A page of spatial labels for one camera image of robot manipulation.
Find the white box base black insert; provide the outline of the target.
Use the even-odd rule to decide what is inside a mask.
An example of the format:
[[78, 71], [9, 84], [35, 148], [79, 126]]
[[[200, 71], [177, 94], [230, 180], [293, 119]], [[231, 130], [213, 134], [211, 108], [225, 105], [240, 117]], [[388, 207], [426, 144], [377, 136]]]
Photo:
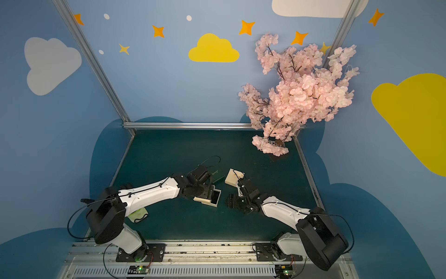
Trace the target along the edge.
[[204, 199], [204, 198], [198, 198], [198, 197], [194, 197], [194, 201], [196, 202], [200, 202], [203, 205], [208, 205], [208, 206], [212, 206], [212, 207], [217, 207], [218, 206], [218, 202], [221, 196], [221, 190], [219, 189], [215, 189], [210, 198], [209, 199]]

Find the white flower gift box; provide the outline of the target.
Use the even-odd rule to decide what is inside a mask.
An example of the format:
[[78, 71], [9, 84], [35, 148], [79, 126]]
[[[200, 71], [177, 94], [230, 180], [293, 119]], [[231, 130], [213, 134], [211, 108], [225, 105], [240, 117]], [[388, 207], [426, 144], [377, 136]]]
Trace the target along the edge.
[[228, 172], [228, 175], [226, 176], [225, 179], [225, 184], [229, 185], [229, 186], [233, 186], [233, 187], [238, 187], [238, 181], [240, 179], [243, 179], [245, 176], [245, 174], [243, 172], [234, 170], [234, 169], [230, 169]]

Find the white lotus box lid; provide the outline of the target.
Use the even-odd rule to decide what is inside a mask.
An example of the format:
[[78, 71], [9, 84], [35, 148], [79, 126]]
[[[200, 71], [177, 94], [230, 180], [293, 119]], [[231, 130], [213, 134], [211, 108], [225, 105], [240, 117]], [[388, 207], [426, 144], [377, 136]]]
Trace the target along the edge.
[[146, 208], [141, 208], [133, 212], [132, 214], [128, 215], [128, 218], [133, 223], [140, 223], [145, 218], [149, 216]]

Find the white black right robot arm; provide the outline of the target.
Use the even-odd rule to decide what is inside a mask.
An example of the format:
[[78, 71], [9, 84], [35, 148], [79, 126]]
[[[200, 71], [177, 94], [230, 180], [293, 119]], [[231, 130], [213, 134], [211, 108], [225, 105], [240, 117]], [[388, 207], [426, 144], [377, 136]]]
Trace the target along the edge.
[[341, 229], [322, 208], [312, 210], [293, 206], [276, 196], [261, 193], [249, 179], [226, 178], [227, 185], [236, 187], [226, 205], [245, 214], [259, 212], [289, 226], [295, 233], [285, 232], [275, 237], [267, 247], [255, 245], [260, 261], [280, 261], [301, 256], [310, 259], [321, 270], [327, 271], [351, 245]]

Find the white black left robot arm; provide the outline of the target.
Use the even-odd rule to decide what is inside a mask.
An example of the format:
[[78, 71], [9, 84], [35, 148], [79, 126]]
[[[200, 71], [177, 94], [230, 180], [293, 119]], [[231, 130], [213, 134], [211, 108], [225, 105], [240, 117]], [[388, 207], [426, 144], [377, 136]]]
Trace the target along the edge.
[[142, 262], [149, 247], [140, 233], [125, 224], [125, 218], [155, 203], [179, 196], [205, 205], [217, 205], [221, 191], [212, 183], [211, 173], [199, 165], [188, 174], [167, 178], [138, 188], [106, 188], [98, 200], [88, 204], [86, 219], [96, 244], [115, 245], [123, 256]]

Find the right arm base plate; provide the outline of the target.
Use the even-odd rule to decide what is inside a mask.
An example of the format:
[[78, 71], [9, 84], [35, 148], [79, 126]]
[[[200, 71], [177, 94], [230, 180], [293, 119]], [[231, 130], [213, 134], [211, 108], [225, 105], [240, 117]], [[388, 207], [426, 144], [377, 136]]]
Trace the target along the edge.
[[300, 255], [286, 255], [279, 246], [273, 243], [260, 243], [256, 242], [252, 245], [253, 251], [256, 255], [258, 262], [291, 262], [291, 261], [303, 261], [303, 257]]

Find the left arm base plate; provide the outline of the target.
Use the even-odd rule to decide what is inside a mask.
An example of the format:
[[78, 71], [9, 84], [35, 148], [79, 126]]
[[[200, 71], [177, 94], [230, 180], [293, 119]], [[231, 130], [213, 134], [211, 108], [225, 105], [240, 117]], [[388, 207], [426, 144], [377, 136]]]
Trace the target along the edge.
[[165, 250], [166, 244], [161, 243], [143, 244], [133, 253], [126, 253], [119, 248], [116, 262], [162, 262]]

